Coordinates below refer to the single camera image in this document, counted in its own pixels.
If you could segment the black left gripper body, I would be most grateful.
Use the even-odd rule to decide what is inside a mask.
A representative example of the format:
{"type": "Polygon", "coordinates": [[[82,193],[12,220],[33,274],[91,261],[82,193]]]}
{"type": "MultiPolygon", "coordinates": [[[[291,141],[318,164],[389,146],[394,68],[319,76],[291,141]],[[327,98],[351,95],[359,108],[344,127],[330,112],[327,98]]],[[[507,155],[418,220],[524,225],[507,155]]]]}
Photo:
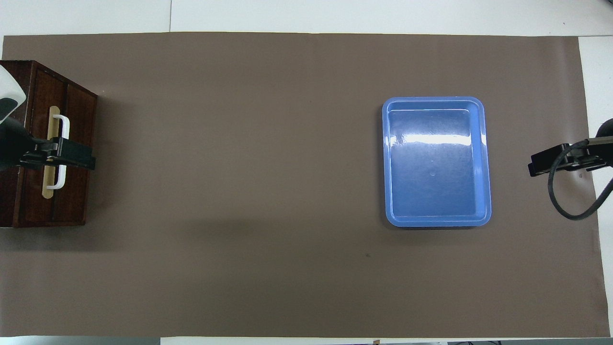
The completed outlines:
{"type": "Polygon", "coordinates": [[[33,150],[33,137],[23,124],[15,118],[5,118],[0,125],[0,168],[21,165],[22,157],[33,150]]]}

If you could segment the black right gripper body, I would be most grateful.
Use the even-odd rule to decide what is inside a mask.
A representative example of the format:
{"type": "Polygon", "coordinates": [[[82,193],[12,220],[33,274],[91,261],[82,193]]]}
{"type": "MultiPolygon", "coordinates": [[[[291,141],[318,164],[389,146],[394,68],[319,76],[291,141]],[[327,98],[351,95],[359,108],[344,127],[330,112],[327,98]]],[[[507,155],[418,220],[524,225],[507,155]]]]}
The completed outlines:
{"type": "Polygon", "coordinates": [[[612,166],[613,138],[611,136],[581,140],[572,144],[569,148],[569,171],[593,171],[612,166]]]}

